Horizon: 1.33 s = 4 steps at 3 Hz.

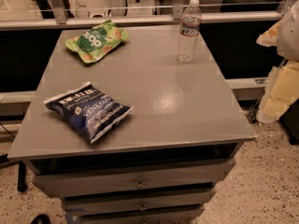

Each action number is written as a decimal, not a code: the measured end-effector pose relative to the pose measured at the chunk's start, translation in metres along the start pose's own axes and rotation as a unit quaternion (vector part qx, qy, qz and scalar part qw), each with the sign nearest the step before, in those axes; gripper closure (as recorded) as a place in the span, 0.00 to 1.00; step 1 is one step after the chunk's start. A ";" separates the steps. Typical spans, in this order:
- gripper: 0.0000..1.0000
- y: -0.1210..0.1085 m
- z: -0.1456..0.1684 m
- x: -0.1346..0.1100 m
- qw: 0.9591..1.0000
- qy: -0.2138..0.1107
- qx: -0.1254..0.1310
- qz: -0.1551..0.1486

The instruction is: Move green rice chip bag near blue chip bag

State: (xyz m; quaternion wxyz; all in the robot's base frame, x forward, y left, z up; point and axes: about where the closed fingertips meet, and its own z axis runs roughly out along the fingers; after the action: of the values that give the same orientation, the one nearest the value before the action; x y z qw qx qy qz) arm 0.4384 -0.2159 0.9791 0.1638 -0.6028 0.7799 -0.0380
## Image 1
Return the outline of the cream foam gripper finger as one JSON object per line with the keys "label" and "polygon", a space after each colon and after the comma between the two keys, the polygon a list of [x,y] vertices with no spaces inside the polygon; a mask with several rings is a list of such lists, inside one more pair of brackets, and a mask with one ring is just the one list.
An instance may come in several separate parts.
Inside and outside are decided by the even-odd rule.
{"label": "cream foam gripper finger", "polygon": [[256,119],[272,123],[299,98],[299,62],[287,61],[282,67],[273,67],[266,80],[264,95]]}

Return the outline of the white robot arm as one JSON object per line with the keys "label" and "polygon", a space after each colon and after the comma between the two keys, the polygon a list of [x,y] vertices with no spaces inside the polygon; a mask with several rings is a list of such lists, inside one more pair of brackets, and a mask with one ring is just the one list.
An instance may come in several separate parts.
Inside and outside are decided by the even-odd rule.
{"label": "white robot arm", "polygon": [[284,17],[260,35],[256,41],[264,47],[277,47],[283,58],[279,67],[272,67],[259,104],[256,119],[271,123],[279,118],[299,98],[299,1]]}

